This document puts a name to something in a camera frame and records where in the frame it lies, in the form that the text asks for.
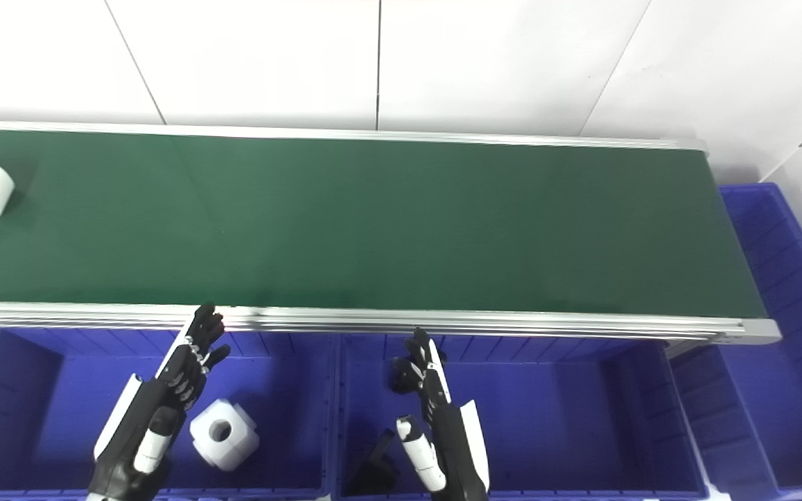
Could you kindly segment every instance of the blue plastic bin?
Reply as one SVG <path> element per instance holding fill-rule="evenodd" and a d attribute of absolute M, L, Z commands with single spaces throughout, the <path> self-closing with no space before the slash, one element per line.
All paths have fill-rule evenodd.
<path fill-rule="evenodd" d="M 783 341 L 673 361 L 710 481 L 734 501 L 802 500 L 802 231 L 774 184 L 721 188 Z"/>
<path fill-rule="evenodd" d="M 131 373 L 152 377 L 166 331 L 0 329 L 0 498 L 84 498 L 92 450 Z M 163 498 L 308 498 L 328 491 L 334 428 L 330 334 L 229 333 L 232 356 L 194 418 L 227 397 L 257 422 L 258 451 L 234 472 L 208 466 L 182 432 Z"/>
<path fill-rule="evenodd" d="M 343 487 L 416 395 L 388 389 L 404 336 L 346 335 L 340 367 L 338 482 L 354 501 L 427 498 L 398 440 L 394 491 Z M 436 336 L 455 403 L 474 399 L 491 498 L 700 499 L 705 486 L 662 346 L 633 340 Z"/>

